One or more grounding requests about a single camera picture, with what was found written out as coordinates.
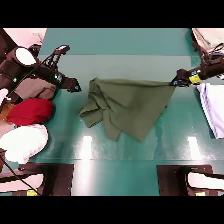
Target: red cloth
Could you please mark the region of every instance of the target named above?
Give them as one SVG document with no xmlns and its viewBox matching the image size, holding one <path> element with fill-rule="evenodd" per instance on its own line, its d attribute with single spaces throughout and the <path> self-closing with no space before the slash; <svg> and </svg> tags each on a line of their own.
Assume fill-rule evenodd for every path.
<svg viewBox="0 0 224 224">
<path fill-rule="evenodd" d="M 17 104 L 8 114 L 7 121 L 19 126 L 39 124 L 49 120 L 53 103 L 46 99 L 31 98 Z"/>
</svg>

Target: dark green fabric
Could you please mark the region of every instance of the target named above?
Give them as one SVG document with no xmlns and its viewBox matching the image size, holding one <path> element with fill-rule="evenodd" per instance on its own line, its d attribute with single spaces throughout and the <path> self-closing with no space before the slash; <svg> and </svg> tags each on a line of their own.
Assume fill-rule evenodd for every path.
<svg viewBox="0 0 224 224">
<path fill-rule="evenodd" d="M 175 90 L 168 84 L 95 78 L 90 81 L 88 102 L 80 115 L 88 127 L 103 120 L 107 136 L 114 141 L 121 131 L 144 141 Z"/>
</svg>

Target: yellow label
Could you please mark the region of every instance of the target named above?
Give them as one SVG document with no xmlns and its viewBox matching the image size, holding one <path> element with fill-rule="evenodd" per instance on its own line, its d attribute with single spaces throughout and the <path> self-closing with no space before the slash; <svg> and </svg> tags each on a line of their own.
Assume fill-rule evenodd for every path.
<svg viewBox="0 0 224 224">
<path fill-rule="evenodd" d="M 205 192 L 196 192 L 195 195 L 196 196 L 205 196 Z"/>
<path fill-rule="evenodd" d="M 190 79 L 190 81 L 191 81 L 192 83 L 198 83 L 198 82 L 201 82 L 201 79 L 199 78 L 198 75 L 193 75 L 193 76 L 189 77 L 189 79 Z"/>
<path fill-rule="evenodd" d="M 34 190 L 28 190 L 27 196 L 37 196 L 37 193 Z"/>
</svg>

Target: green table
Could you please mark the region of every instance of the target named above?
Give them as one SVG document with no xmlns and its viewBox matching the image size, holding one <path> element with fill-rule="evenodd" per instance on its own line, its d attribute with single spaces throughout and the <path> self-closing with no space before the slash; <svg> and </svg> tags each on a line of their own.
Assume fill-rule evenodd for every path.
<svg viewBox="0 0 224 224">
<path fill-rule="evenodd" d="M 113 142 L 102 123 L 88 129 L 78 115 L 95 77 L 171 81 L 177 69 L 198 65 L 188 29 L 49 28 L 40 58 L 62 44 L 71 51 L 60 71 L 76 77 L 83 91 L 58 92 L 56 113 L 46 124 L 48 145 L 31 161 L 74 163 L 72 195 L 158 195 L 158 164 L 211 164 L 224 173 L 224 140 L 214 139 L 193 87 L 176 89 L 143 143 L 124 133 Z"/>
</svg>

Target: dark red fabric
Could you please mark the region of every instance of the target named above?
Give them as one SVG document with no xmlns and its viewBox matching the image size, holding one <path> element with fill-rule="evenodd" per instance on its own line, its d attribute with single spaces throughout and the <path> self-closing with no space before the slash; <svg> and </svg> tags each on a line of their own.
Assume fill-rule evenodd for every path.
<svg viewBox="0 0 224 224">
<path fill-rule="evenodd" d="M 7 121 L 19 126 L 40 124 L 51 118 L 53 103 L 46 99 L 31 98 L 17 104 L 8 114 Z"/>
</svg>

